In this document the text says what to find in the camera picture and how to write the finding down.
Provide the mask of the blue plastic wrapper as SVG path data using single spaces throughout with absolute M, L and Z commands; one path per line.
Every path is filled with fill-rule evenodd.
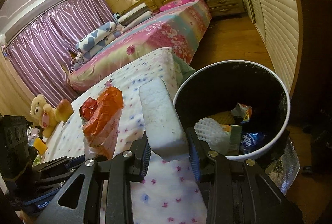
M 265 136 L 263 133 L 242 133 L 239 152 L 248 154 L 260 148 Z

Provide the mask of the blue heart folded quilt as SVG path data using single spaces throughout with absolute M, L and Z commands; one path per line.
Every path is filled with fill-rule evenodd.
M 76 49 L 83 55 L 83 61 L 88 62 L 113 40 L 121 35 L 119 25 L 108 21 L 81 39 L 76 45 Z

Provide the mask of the red snack bag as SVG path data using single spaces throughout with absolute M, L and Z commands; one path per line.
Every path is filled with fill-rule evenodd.
M 79 108 L 79 114 L 83 121 L 87 122 L 93 116 L 97 109 L 97 101 L 91 97 L 88 97 L 85 102 Z

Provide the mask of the pink drink pouch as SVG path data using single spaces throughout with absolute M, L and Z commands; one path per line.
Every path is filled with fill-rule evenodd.
M 112 86 L 112 81 L 113 81 L 113 79 L 108 80 L 108 81 L 105 83 L 105 86 L 106 86 L 106 87 Z

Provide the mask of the orange plastic bag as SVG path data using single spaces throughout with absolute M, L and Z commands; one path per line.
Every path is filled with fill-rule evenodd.
M 110 160 L 118 139 L 119 121 L 124 108 L 122 92 L 109 86 L 95 99 L 97 109 L 89 121 L 82 121 L 85 158 L 103 156 Z

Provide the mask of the white round trash bin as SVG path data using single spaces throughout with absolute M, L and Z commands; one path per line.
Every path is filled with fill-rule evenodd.
M 237 104 L 252 108 L 245 133 L 264 135 L 257 150 L 230 159 L 271 161 L 283 154 L 288 136 L 290 97 L 281 79 L 269 68 L 250 61 L 228 60 L 206 66 L 187 78 L 173 100 L 184 129 L 200 119 L 231 111 Z

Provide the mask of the green milk carton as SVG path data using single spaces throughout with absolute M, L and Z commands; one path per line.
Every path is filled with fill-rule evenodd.
M 229 139 L 226 156 L 239 155 L 242 126 L 240 125 L 221 125 L 223 131 Z

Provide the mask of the white foam block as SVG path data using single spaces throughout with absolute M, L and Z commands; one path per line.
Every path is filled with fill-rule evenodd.
M 139 96 L 152 151 L 168 162 L 188 158 L 187 137 L 163 80 L 141 86 Z

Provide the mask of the white foam fruit net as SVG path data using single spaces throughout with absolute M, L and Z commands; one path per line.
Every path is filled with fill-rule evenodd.
M 198 139 L 207 142 L 211 150 L 227 154 L 230 134 L 216 120 L 210 117 L 200 119 L 194 129 Z

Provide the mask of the yellow foam fruit net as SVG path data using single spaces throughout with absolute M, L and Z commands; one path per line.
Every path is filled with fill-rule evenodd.
M 209 116 L 211 119 L 217 121 L 220 125 L 233 125 L 235 124 L 235 117 L 230 111 L 219 112 Z

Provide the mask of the cream teddy bear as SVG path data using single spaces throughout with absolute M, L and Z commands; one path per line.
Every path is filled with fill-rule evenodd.
M 56 109 L 47 103 L 43 94 L 38 94 L 32 100 L 30 114 L 34 119 L 38 120 L 43 136 L 49 138 L 58 125 L 59 120 L 56 117 Z

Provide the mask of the orange blue snack wrapper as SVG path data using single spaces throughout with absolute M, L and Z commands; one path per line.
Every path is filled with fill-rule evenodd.
M 244 104 L 237 103 L 234 109 L 231 110 L 231 113 L 234 117 L 241 118 L 242 123 L 247 123 L 250 121 L 252 116 L 252 107 Z

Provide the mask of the orange yellow cup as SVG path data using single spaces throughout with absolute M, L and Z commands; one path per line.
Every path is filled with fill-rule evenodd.
M 34 140 L 33 146 L 34 146 L 34 148 L 36 148 L 36 150 L 38 151 L 38 154 L 40 156 L 44 155 L 45 152 L 48 149 L 47 144 L 43 140 L 41 140 L 40 138 L 36 138 Z

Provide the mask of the purple satin curtain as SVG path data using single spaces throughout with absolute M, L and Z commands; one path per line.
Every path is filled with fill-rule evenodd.
M 105 0 L 66 0 L 29 24 L 7 46 L 6 53 L 34 96 L 43 94 L 53 106 L 78 93 L 67 83 L 63 68 L 71 67 L 75 45 L 112 20 Z

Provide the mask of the striped stacked pillows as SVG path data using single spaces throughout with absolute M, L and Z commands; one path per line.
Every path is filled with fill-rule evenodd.
M 118 19 L 118 23 L 121 26 L 127 26 L 129 25 L 132 21 L 137 19 L 139 16 L 143 15 L 144 13 L 150 11 L 148 6 L 145 3 L 142 3 L 135 8 L 131 9 L 124 15 L 121 15 L 121 17 Z

